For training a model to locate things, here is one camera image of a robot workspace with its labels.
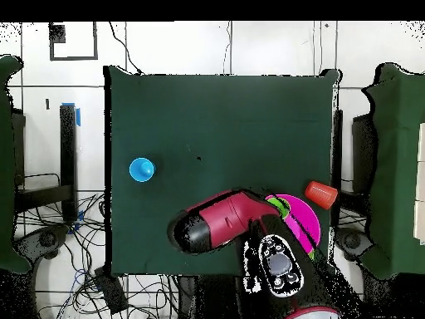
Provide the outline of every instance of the floor tile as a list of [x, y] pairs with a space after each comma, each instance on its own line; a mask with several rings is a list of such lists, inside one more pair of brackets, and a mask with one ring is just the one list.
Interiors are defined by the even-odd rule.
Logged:
[[[79, 47], [81, 44], [72, 38], [79, 36], [80, 42], [88, 46], [88, 40], [84, 38], [92, 36], [90, 25], [82, 23], [78, 26], [77, 22], [64, 23], [66, 38], [70, 37], [70, 40], [66, 40], [65, 44], [59, 44], [66, 47], [60, 51], [63, 55], [78, 56], [79, 52], [81, 53]], [[113, 27], [115, 35], [124, 41], [125, 23], [113, 22]], [[105, 82], [103, 65], [125, 66], [125, 49], [114, 39], [108, 22], [97, 22], [98, 60], [50, 61], [49, 31], [46, 22], [35, 23], [32, 26], [24, 23], [22, 32], [24, 86], [103, 86]]]
[[334, 261], [354, 291], [363, 293], [363, 275], [359, 266], [355, 262], [347, 261], [344, 253], [336, 246], [334, 247]]
[[[178, 289], [171, 278], [170, 282], [171, 290], [177, 292]], [[169, 290], [165, 275], [129, 275], [129, 292], [157, 292], [159, 289]]]
[[419, 22], [339, 21], [337, 67], [341, 86], [365, 87], [374, 81], [376, 67], [395, 62], [411, 72], [425, 71], [423, 24]]
[[[130, 59], [146, 74], [220, 74], [226, 28], [227, 21], [127, 22]], [[136, 72], [129, 61], [127, 69]]]
[[416, 199], [425, 202], [425, 161], [418, 162], [416, 177]]
[[[95, 306], [92, 301], [87, 297], [79, 298], [81, 303], [81, 310], [74, 309], [71, 304], [66, 304], [66, 301], [72, 301], [73, 294], [70, 293], [59, 293], [59, 292], [37, 292], [37, 309], [40, 310], [40, 316], [42, 319], [100, 319], [99, 315], [95, 312]], [[90, 295], [95, 301], [99, 311], [106, 307], [105, 300], [102, 293], [95, 293]], [[61, 305], [64, 305], [65, 310], [63, 314], [58, 316], [61, 310]], [[99, 313], [102, 319], [111, 319], [110, 310], [106, 309]], [[112, 319], [127, 319], [127, 312], [116, 313], [112, 316]]]
[[102, 88], [24, 88], [25, 172], [61, 172], [62, 103], [75, 103], [81, 125], [76, 126], [78, 189], [105, 187], [105, 113]]
[[425, 241], [425, 202], [415, 202], [413, 236]]
[[[92, 195], [96, 195], [97, 199], [99, 194], [78, 193], [78, 197], [81, 200], [86, 199]], [[79, 210], [85, 210], [88, 206], [87, 201], [85, 203], [80, 201], [79, 204], [81, 205]], [[97, 204], [98, 203], [91, 207], [85, 214], [87, 222], [91, 223], [91, 219], [101, 221], [101, 215], [99, 214], [99, 208]], [[43, 208], [40, 208], [40, 211], [42, 216], [44, 211]], [[68, 234], [66, 237], [66, 245], [73, 253], [73, 263], [76, 269], [82, 270], [84, 268], [86, 270], [88, 268], [88, 259], [86, 257], [85, 251], [81, 250], [80, 243], [89, 250], [92, 261], [91, 273], [93, 275], [95, 269], [105, 264], [105, 232], [96, 231], [95, 229], [89, 228], [87, 225], [83, 225], [82, 222], [79, 223], [81, 224], [81, 227], [77, 230], [76, 237], [73, 234]], [[91, 227], [100, 228], [94, 224], [92, 224]], [[34, 228], [37, 227], [27, 225], [27, 233]], [[38, 291], [70, 291], [76, 275], [76, 271], [71, 265], [71, 260], [71, 254], [69, 253], [66, 246], [62, 246], [59, 249], [59, 254], [56, 258], [53, 258], [52, 260], [42, 259], [38, 268], [36, 289]]]
[[313, 24], [313, 21], [234, 21], [233, 73], [312, 76]]
[[352, 124], [356, 116], [368, 114], [370, 103], [360, 90], [340, 90], [339, 107], [343, 111], [341, 179], [353, 179]]
[[[174, 298], [178, 300], [178, 294], [174, 294]], [[158, 295], [154, 293], [139, 293], [135, 295], [130, 293], [129, 304], [132, 306], [129, 309], [129, 319], [145, 319], [147, 317], [153, 319], [170, 319], [170, 316], [171, 319], [177, 319], [177, 312], [171, 308], [169, 299], [165, 298], [162, 293]], [[139, 311], [135, 307], [144, 309], [150, 313]]]
[[69, 293], [37, 292], [37, 310], [41, 319], [56, 319]]
[[425, 123], [419, 127], [418, 161], [425, 161]]
[[[0, 22], [0, 55], [7, 54], [21, 57], [21, 23], [19, 22]], [[20, 71], [11, 77], [8, 85], [21, 85]]]

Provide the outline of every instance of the blue tape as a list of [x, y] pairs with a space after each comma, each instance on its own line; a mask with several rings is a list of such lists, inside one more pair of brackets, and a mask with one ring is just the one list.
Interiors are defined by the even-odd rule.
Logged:
[[[80, 223], [74, 223], [74, 229], [78, 230], [80, 228]], [[68, 235], [73, 235], [74, 233], [72, 230], [69, 231]]]
[[81, 115], [80, 115], [80, 108], [76, 110], [76, 125], [81, 126]]

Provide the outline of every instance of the white floor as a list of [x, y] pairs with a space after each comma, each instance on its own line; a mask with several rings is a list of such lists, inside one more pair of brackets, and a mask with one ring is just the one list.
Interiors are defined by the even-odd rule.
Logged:
[[[224, 21], [113, 22], [113, 27], [116, 36], [127, 43], [131, 61], [147, 74], [220, 74], [230, 72], [229, 49], [223, 64], [229, 43], [227, 24]], [[91, 55], [91, 23], [65, 22], [65, 25], [66, 43], [55, 44], [55, 53]], [[360, 89], [373, 82], [375, 68], [383, 62], [396, 62], [413, 72], [425, 70], [422, 39], [425, 31], [421, 26], [423, 28], [419, 22], [234, 22], [232, 74], [312, 76], [324, 69], [339, 68], [343, 73], [340, 84], [340, 109], [344, 111], [342, 178], [351, 180], [350, 121], [370, 109]], [[76, 127], [79, 199], [100, 195], [105, 188], [102, 66], [117, 65], [135, 72], [125, 49], [113, 38], [108, 22], [97, 22], [97, 37], [97, 61], [50, 61], [47, 23], [3, 23], [0, 26], [0, 53], [20, 56], [24, 61], [22, 71], [12, 77], [8, 87], [13, 105], [23, 109], [27, 117], [27, 175], [60, 173], [59, 106], [73, 102], [81, 109], [81, 126]], [[31, 178], [27, 180], [27, 188], [54, 185], [55, 182], [54, 176]], [[343, 182], [343, 187], [350, 190], [350, 182]], [[43, 209], [42, 212], [51, 213], [51, 210]], [[90, 218], [101, 221], [97, 206], [90, 210]], [[34, 228], [29, 224], [25, 228], [19, 226], [17, 236]], [[104, 234], [98, 232], [93, 242], [102, 241], [105, 241]], [[71, 235], [66, 243], [76, 254], [76, 266], [81, 267], [78, 243]], [[93, 267], [102, 265], [104, 248], [91, 246], [90, 251]], [[363, 294], [363, 280], [356, 265], [346, 262], [337, 248], [335, 261], [354, 290]], [[57, 258], [43, 260], [37, 276], [39, 307], [63, 304], [70, 296], [74, 277], [71, 257], [65, 248]], [[138, 279], [145, 287], [158, 281], [156, 276], [138, 276]], [[155, 304], [159, 284], [149, 288], [152, 293], [138, 293], [142, 288], [135, 276], [123, 280], [133, 305]], [[54, 319], [58, 310], [59, 307], [43, 309], [41, 315], [43, 319]], [[163, 311], [167, 316], [169, 307]], [[110, 319], [109, 313], [102, 315]], [[142, 312], [130, 315], [130, 319], [143, 317]], [[79, 318], [100, 319], [96, 314]]]

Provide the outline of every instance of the chair wheel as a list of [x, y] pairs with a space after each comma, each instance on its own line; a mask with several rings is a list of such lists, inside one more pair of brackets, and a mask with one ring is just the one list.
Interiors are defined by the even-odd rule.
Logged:
[[59, 254], [59, 249], [55, 249], [44, 256], [45, 259], [51, 260]]
[[355, 256], [348, 254], [347, 252], [344, 252], [344, 258], [349, 262], [355, 262], [357, 259]]

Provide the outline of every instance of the dark green table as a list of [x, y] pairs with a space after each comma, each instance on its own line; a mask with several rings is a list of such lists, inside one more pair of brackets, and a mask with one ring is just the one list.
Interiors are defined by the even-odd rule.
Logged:
[[[332, 88], [323, 77], [131, 76], [110, 66], [112, 272], [240, 274], [234, 245], [198, 256], [166, 235], [176, 213], [225, 189], [262, 187], [305, 200], [330, 182]], [[151, 159], [146, 183], [131, 161]], [[329, 212], [311, 202], [327, 253]]]

